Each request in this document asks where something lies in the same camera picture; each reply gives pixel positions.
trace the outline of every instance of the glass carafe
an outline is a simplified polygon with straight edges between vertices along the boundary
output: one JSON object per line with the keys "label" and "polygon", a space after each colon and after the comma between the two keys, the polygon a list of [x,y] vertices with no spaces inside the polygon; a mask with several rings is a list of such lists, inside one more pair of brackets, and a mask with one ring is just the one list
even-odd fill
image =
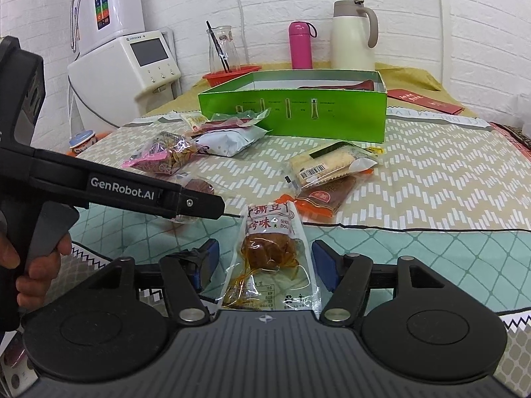
{"label": "glass carafe", "polygon": [[228,71],[237,71],[240,70],[240,59],[238,58],[238,53],[236,47],[234,46],[234,41],[232,37],[232,27],[230,25],[223,25],[221,27],[216,27],[212,29],[214,37],[219,44],[219,50],[221,55],[219,55],[214,42],[212,41],[212,36],[207,30],[206,33],[209,37],[210,42],[210,72],[219,73],[224,72],[225,68],[222,63],[222,59],[227,62],[227,66],[230,70]]}

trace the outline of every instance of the red envelope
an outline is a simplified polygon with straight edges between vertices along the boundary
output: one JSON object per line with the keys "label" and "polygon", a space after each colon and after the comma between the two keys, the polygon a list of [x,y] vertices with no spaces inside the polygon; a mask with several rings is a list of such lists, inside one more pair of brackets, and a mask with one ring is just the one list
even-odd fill
{"label": "red envelope", "polygon": [[428,107],[430,109],[435,109],[436,111],[449,113],[452,115],[458,114],[463,110],[462,106],[441,102],[439,100],[431,99],[408,90],[389,90],[387,91],[387,96],[402,100],[403,102],[415,103],[423,107]]}

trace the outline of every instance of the orange packaging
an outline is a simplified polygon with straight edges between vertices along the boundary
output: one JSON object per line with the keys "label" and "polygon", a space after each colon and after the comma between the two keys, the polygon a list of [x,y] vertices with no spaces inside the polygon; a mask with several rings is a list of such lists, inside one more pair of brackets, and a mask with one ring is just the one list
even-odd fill
{"label": "orange packaging", "polygon": [[[362,174],[371,174],[372,169],[362,172]],[[357,181],[360,179],[359,174],[348,175],[341,179],[335,179],[320,186],[308,187],[293,198],[288,194],[280,196],[275,202],[285,203],[291,201],[297,207],[301,214],[314,213],[325,218],[332,218],[344,200],[348,197]]]}

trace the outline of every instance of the small cup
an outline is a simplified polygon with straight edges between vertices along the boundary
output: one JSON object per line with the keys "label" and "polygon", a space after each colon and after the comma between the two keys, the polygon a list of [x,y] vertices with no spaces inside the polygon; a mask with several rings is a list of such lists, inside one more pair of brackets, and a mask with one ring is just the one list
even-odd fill
{"label": "small cup", "polygon": [[70,139],[70,149],[74,154],[80,154],[97,141],[96,133],[92,130],[83,131]]}

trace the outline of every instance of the beige fabric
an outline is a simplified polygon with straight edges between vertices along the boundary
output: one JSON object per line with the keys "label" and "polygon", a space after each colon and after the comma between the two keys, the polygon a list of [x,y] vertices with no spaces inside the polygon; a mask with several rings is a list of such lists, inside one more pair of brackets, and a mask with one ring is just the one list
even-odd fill
{"label": "beige fabric", "polygon": [[[184,122],[121,128],[80,158],[119,167],[159,131],[184,133]],[[285,161],[329,142],[265,136],[234,158],[206,156],[184,170],[226,187],[226,213],[288,191]],[[529,229],[531,163],[496,131],[388,119],[386,154],[331,223],[391,229]],[[312,216],[304,216],[310,222]]]}

